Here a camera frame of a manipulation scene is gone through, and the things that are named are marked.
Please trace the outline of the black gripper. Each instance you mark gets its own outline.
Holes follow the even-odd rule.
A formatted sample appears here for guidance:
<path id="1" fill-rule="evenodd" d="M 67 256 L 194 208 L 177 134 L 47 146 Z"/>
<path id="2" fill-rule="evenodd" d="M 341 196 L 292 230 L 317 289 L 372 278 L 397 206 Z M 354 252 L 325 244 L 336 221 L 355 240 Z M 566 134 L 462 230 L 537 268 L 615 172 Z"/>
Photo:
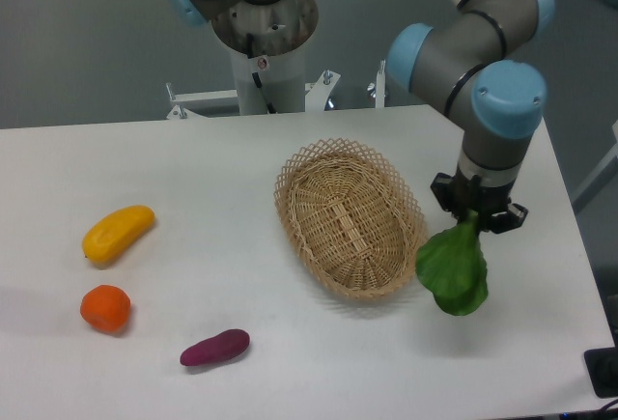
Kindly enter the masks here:
<path id="1" fill-rule="evenodd" d="M 481 181 L 478 175 L 467 179 L 462 173 L 457 173 L 454 179 L 453 176 L 437 173 L 430 189 L 441 209 L 449 212 L 458 223 L 466 221 L 474 211 L 482 232 L 500 235 L 520 228 L 528 209 L 510 203 L 513 183 L 484 186 Z"/>

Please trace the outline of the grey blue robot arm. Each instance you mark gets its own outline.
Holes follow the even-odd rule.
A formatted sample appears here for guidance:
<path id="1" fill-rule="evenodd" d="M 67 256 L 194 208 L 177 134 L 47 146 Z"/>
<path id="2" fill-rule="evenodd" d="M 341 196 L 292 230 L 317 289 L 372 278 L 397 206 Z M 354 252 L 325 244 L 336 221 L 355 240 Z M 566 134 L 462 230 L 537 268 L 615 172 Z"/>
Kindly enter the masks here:
<path id="1" fill-rule="evenodd" d="M 541 74 L 509 56 L 551 22 L 555 0 L 452 1 L 459 19 L 441 31 L 408 26 L 383 73 L 463 131 L 456 173 L 431 185 L 441 208 L 458 221 L 475 212 L 479 230 L 501 234 L 526 218 L 511 191 L 547 101 Z M 308 110 L 303 50 L 318 25 L 315 0 L 169 2 L 228 49 L 241 114 Z"/>

